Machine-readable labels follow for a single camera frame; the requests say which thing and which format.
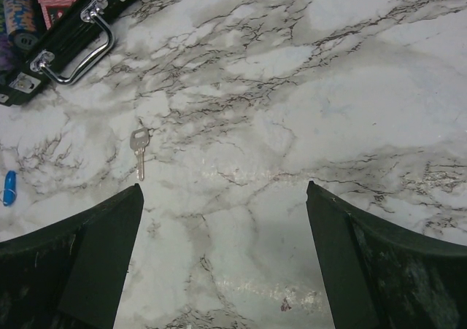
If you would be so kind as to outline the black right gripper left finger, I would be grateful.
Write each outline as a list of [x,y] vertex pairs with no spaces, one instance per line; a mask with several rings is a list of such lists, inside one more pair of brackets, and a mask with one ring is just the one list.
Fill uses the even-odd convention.
[[133,185],[1,243],[2,328],[113,328],[142,217]]

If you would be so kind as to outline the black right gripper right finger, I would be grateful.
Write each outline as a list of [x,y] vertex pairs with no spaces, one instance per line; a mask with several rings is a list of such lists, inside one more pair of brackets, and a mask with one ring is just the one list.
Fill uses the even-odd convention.
[[336,328],[466,327],[466,247],[365,212],[314,182],[306,207]]

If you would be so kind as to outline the blue plastic key tag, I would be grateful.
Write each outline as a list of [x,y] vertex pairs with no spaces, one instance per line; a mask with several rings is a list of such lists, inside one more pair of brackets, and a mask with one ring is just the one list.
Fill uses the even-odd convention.
[[4,180],[3,205],[11,206],[17,198],[16,172],[8,171]]

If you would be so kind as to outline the silver metal key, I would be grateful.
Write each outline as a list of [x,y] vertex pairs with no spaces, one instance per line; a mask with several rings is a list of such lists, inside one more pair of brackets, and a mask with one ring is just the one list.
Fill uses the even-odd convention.
[[136,175],[139,181],[144,180],[144,151],[149,142],[149,131],[146,128],[140,128],[131,133],[130,148],[137,159]]

